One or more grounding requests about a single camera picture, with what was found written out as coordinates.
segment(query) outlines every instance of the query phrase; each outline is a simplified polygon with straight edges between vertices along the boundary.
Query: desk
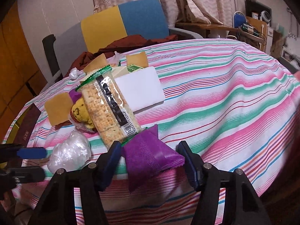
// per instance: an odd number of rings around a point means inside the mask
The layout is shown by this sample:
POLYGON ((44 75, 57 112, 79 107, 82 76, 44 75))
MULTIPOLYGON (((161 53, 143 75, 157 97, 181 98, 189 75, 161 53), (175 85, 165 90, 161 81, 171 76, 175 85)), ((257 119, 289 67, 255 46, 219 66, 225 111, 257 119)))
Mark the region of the desk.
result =
MULTIPOLYGON (((186 140, 194 153, 220 170, 244 170, 260 196, 288 158, 294 137, 294 116, 300 101, 300 83, 269 55, 235 40, 202 39, 153 45, 125 55, 145 52, 155 67, 166 100, 136 113, 142 127, 158 124, 159 138, 175 149, 186 140)), ((126 65, 126 58, 121 59, 126 65)), ((48 155, 68 138, 73 125, 51 127, 45 101, 79 84, 80 77, 64 78, 29 101, 41 115, 28 146, 44 146, 48 155)), ((99 134, 85 133, 95 161, 106 147, 99 134)), ((47 159, 24 160, 40 165, 46 180, 18 185, 14 196, 35 207, 52 174, 47 159)), ((78 224, 83 224, 80 190, 75 189, 78 224)), ((199 193, 189 186, 182 167, 167 170, 132 193, 124 158, 105 192, 100 192, 109 224, 190 224, 199 193)), ((225 189, 220 191, 216 222, 222 222, 225 189)))
POLYGON ((247 38, 249 38, 251 40, 257 41, 258 43, 261 43, 263 45, 266 43, 266 40, 263 39, 262 37, 257 37, 255 35, 252 35, 252 34, 250 34, 248 32, 243 31, 241 28, 238 29, 238 32, 239 32, 240 35, 242 35, 244 37, 247 37, 247 38))
POLYGON ((223 30, 237 32, 237 28, 233 28, 230 25, 219 25, 219 24, 202 24, 202 23, 176 23, 176 28, 193 31, 207 38, 210 34, 210 30, 223 30))

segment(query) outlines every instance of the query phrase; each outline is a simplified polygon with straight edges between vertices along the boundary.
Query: wooden cabinet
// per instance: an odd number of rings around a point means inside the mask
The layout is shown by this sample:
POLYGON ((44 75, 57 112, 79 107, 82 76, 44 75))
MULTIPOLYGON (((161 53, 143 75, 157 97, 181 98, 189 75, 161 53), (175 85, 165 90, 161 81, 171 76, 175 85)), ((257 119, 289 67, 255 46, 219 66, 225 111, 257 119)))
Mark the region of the wooden cabinet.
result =
POLYGON ((17 2, 0 24, 0 74, 1 143, 24 104, 47 83, 24 36, 17 2))
POLYGON ((24 36, 17 3, 11 7, 1 24, 3 37, 14 65, 26 82, 39 71, 39 68, 24 36))
POLYGON ((0 92, 8 104, 24 84, 23 77, 17 70, 11 54, 4 41, 2 25, 0 25, 0 92))

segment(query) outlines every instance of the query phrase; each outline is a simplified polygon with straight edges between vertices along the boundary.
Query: wall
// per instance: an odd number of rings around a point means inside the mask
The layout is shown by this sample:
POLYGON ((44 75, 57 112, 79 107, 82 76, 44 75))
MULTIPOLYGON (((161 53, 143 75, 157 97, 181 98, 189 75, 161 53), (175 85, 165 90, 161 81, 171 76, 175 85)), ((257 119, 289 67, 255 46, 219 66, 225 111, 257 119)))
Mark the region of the wall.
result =
MULTIPOLYGON (((257 0, 262 4, 270 7, 272 9, 272 19, 274 23, 279 23, 286 30, 287 35, 290 30, 290 13, 287 12, 287 4, 284 0, 257 0)), ((245 13, 245 0, 237 0, 239 11, 245 13)), ((293 34, 297 34, 297 21, 294 16, 292 16, 292 29, 293 34)))
POLYGON ((56 37, 93 14, 93 0, 18 0, 19 18, 32 55, 48 82, 52 74, 42 39, 56 37))

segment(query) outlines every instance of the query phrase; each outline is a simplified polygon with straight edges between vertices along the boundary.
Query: white plastic bag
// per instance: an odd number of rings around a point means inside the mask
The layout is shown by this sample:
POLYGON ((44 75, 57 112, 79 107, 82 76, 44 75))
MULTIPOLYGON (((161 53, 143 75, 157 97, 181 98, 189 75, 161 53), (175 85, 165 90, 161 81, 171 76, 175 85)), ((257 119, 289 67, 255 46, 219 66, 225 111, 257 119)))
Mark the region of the white plastic bag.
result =
POLYGON ((73 130, 68 139, 53 148, 47 166, 53 174, 59 168, 64 168, 67 172, 74 171, 82 167, 91 155, 88 139, 73 130))
POLYGON ((122 53, 115 52, 115 55, 113 55, 111 58, 109 58, 109 65, 112 67, 119 66, 120 60, 124 57, 122 53))
POLYGON ((72 68, 69 77, 71 80, 76 80, 80 75, 80 71, 77 68, 72 68))

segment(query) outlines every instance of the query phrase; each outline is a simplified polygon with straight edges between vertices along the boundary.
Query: green zipper seal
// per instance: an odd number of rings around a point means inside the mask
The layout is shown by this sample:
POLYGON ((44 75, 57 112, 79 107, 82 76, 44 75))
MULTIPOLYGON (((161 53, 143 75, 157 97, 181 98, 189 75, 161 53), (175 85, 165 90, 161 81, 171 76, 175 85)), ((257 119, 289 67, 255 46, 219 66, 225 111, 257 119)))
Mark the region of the green zipper seal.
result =
POLYGON ((97 72, 93 73, 91 76, 89 76, 85 81, 83 81, 80 86, 78 86, 77 88, 75 88, 75 91, 79 90, 82 86, 92 82, 95 78, 97 78, 98 76, 108 72, 112 70, 112 67, 110 65, 105 66, 104 68, 101 68, 100 70, 98 70, 97 72))

